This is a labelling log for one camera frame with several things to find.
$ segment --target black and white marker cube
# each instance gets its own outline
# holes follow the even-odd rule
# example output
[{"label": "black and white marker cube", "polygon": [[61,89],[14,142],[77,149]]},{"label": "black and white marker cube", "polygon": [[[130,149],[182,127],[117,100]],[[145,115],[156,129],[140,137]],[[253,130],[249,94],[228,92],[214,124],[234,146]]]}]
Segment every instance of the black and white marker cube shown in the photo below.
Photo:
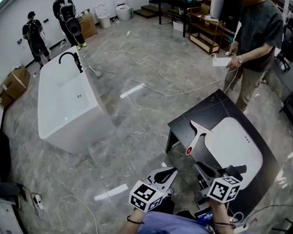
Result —
[{"label": "black and white marker cube", "polygon": [[143,212],[148,212],[160,205],[167,193],[158,190],[154,185],[148,185],[140,180],[129,194],[129,203]]},{"label": "black and white marker cube", "polygon": [[233,176],[215,178],[208,197],[221,203],[232,201],[238,195],[241,182]]}]

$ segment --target cap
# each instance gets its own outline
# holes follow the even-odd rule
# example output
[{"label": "cap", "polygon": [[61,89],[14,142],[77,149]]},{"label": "cap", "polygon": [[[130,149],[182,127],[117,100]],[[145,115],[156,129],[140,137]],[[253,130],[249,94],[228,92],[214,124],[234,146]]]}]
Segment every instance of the cap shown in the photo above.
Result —
[{"label": "cap", "polygon": [[31,11],[31,12],[28,13],[27,18],[30,19],[30,18],[32,18],[35,15],[36,15],[35,12]]}]

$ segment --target black faucet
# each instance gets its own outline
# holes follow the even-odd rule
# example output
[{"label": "black faucet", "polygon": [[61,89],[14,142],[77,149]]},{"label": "black faucet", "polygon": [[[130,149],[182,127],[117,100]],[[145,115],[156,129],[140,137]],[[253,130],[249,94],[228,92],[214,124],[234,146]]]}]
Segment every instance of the black faucet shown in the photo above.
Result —
[{"label": "black faucet", "polygon": [[65,53],[63,53],[63,54],[60,56],[59,64],[61,63],[61,59],[62,59],[62,57],[65,56],[65,55],[71,55],[71,56],[73,56],[74,61],[75,61],[76,65],[77,65],[77,67],[78,67],[78,69],[79,69],[79,72],[82,73],[82,72],[83,72],[83,70],[82,70],[82,65],[80,64],[80,61],[79,61],[79,58],[78,58],[78,55],[77,55],[76,52],[75,52],[75,53],[72,53],[72,52],[65,52]]}]

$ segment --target wristwatch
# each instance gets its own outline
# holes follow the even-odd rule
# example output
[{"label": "wristwatch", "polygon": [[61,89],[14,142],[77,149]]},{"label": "wristwatch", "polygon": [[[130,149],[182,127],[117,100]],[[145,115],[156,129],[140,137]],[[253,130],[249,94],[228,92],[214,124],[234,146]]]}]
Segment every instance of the wristwatch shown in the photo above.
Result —
[{"label": "wristwatch", "polygon": [[244,61],[243,61],[243,58],[242,56],[239,56],[239,63],[242,64]]}]

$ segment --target cardboard box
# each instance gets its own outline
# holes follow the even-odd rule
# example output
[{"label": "cardboard box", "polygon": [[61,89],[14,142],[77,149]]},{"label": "cardboard box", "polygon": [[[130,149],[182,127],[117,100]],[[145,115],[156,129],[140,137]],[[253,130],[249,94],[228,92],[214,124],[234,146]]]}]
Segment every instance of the cardboard box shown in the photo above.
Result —
[{"label": "cardboard box", "polygon": [[0,105],[7,107],[18,99],[27,90],[29,78],[30,74],[23,65],[9,73],[0,85]]},{"label": "cardboard box", "polygon": [[82,19],[79,21],[79,23],[82,27],[82,35],[84,39],[87,39],[98,33],[93,20],[93,16],[90,13],[83,14]]}]

